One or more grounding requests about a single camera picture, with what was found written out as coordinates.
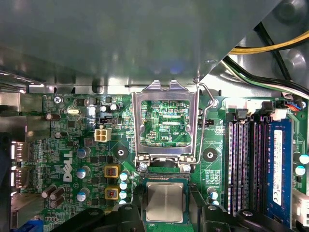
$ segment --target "cable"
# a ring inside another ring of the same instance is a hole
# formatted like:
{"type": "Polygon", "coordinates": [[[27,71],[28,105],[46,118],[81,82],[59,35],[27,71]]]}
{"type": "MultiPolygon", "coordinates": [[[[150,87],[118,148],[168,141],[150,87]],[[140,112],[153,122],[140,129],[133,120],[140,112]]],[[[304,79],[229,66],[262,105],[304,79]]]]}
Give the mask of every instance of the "cable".
{"type": "MultiPolygon", "coordinates": [[[[275,43],[272,41],[270,35],[266,31],[262,22],[260,22],[254,28],[254,30],[256,31],[256,33],[258,34],[260,39],[263,41],[264,45],[266,45],[266,46],[275,45],[275,43]]],[[[288,69],[286,68],[286,65],[285,65],[285,63],[282,59],[282,56],[280,55],[280,52],[279,51],[271,51],[271,54],[273,55],[274,59],[276,60],[284,79],[291,81],[292,80],[291,75],[290,75],[288,69]]]]}
{"type": "Polygon", "coordinates": [[[274,84],[264,84],[264,83],[259,83],[259,82],[255,82],[250,80],[248,77],[240,74],[239,72],[237,72],[233,67],[230,67],[225,61],[222,61],[222,64],[224,66],[228,66],[228,70],[237,78],[237,79],[242,79],[243,82],[252,84],[252,85],[256,85],[259,87],[264,87],[264,88],[269,88],[272,90],[277,90],[277,91],[281,91],[281,92],[285,92],[285,93],[291,93],[291,94],[295,94],[297,96],[300,96],[304,99],[308,99],[309,100],[309,95],[305,94],[299,90],[293,89],[293,88],[289,88],[289,87],[285,87],[285,86],[280,86],[280,85],[274,85],[274,84]]]}
{"type": "MultiPolygon", "coordinates": [[[[305,39],[305,40],[299,41],[299,42],[297,42],[297,43],[294,43],[294,44],[292,44],[292,45],[284,46],[284,47],[277,48],[277,49],[274,49],[274,50],[271,50],[271,51],[282,51],[282,50],[292,49],[292,48],[301,46],[301,45],[305,44],[306,42],[309,42],[309,39],[305,39]]],[[[256,48],[256,47],[236,46],[235,48],[248,49],[248,48],[256,48]]]]}
{"type": "Polygon", "coordinates": [[[234,48],[232,49],[232,51],[230,52],[230,54],[233,55],[247,55],[247,54],[257,54],[257,53],[262,53],[262,52],[268,52],[268,51],[272,51],[274,49],[277,48],[282,48],[288,45],[292,45],[295,44],[299,41],[305,40],[309,38],[309,30],[306,31],[305,33],[303,33],[302,35],[286,41],[284,43],[279,43],[276,45],[272,45],[272,46],[266,46],[266,47],[256,47],[256,48],[234,48]]]}
{"type": "Polygon", "coordinates": [[[303,87],[303,86],[301,86],[297,83],[294,83],[292,81],[278,80],[278,79],[274,79],[274,78],[265,78],[265,77],[253,75],[253,74],[249,73],[248,71],[246,71],[241,66],[239,66],[229,56],[226,56],[223,59],[223,61],[226,62],[230,67],[234,68],[237,72],[241,73],[242,75],[244,75],[245,77],[247,77],[248,79],[250,79],[252,81],[255,81],[255,82],[258,82],[258,83],[264,83],[264,84],[273,84],[273,85],[285,86],[285,87],[289,87],[289,88],[292,88],[292,89],[299,90],[300,92],[303,92],[303,93],[309,95],[308,89],[306,89],[305,87],[303,87]]]}
{"type": "Polygon", "coordinates": [[[291,102],[287,103],[287,105],[290,105],[290,106],[296,108],[296,109],[299,110],[299,111],[302,110],[302,108],[300,108],[299,106],[297,106],[296,104],[293,104],[293,103],[291,103],[291,102]]]}

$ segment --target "yellow wire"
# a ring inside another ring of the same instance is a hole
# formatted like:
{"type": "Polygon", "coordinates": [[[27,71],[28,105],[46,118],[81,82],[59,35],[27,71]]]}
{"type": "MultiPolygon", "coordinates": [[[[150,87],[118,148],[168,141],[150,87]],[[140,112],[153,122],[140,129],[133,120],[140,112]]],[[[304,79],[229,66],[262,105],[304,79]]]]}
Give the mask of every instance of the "yellow wire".
{"type": "Polygon", "coordinates": [[[272,46],[266,46],[266,47],[255,47],[255,48],[233,48],[233,50],[230,52],[230,54],[232,55],[248,55],[248,54],[257,54],[257,53],[262,53],[262,52],[269,52],[281,47],[285,47],[285,46],[289,46],[289,45],[293,45],[299,41],[305,40],[309,38],[309,30],[306,31],[304,34],[289,40],[287,42],[284,43],[279,43],[279,44],[275,44],[272,46]]]}

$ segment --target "white connector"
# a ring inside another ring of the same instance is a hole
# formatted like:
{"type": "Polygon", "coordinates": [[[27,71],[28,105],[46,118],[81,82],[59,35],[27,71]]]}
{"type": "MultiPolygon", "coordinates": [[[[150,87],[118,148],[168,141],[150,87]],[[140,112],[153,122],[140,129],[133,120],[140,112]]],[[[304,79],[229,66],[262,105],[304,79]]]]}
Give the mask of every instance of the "white connector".
{"type": "Polygon", "coordinates": [[[281,121],[282,119],[286,118],[287,113],[288,113],[287,109],[276,109],[275,112],[272,113],[270,116],[274,121],[281,121]]]}
{"type": "Polygon", "coordinates": [[[95,141],[96,142],[108,142],[111,140],[111,133],[112,129],[111,128],[106,128],[106,129],[95,129],[95,141]]]}
{"type": "Polygon", "coordinates": [[[309,227],[309,196],[293,190],[293,219],[309,227]]]}

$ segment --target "white label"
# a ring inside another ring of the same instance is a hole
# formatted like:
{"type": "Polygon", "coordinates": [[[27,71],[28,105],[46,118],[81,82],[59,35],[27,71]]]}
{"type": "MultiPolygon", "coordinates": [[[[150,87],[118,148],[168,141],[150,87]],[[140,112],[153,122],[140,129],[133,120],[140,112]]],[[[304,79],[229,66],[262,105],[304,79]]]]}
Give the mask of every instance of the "white label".
{"type": "Polygon", "coordinates": [[[69,158],[68,160],[64,160],[63,163],[65,164],[63,167],[64,170],[64,175],[63,175],[63,181],[64,182],[72,182],[72,166],[71,164],[73,163],[73,152],[69,152],[68,154],[63,155],[65,158],[69,158]]]}
{"type": "Polygon", "coordinates": [[[281,206],[282,194],[282,131],[275,130],[273,201],[281,206]]]}

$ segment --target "blue ram stick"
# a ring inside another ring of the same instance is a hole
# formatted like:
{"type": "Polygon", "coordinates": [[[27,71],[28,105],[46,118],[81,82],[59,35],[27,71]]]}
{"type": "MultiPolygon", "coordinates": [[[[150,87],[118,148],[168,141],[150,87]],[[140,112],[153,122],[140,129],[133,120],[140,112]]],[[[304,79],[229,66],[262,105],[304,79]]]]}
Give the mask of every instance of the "blue ram stick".
{"type": "Polygon", "coordinates": [[[268,139],[267,216],[291,228],[292,120],[271,122],[268,139]]]}

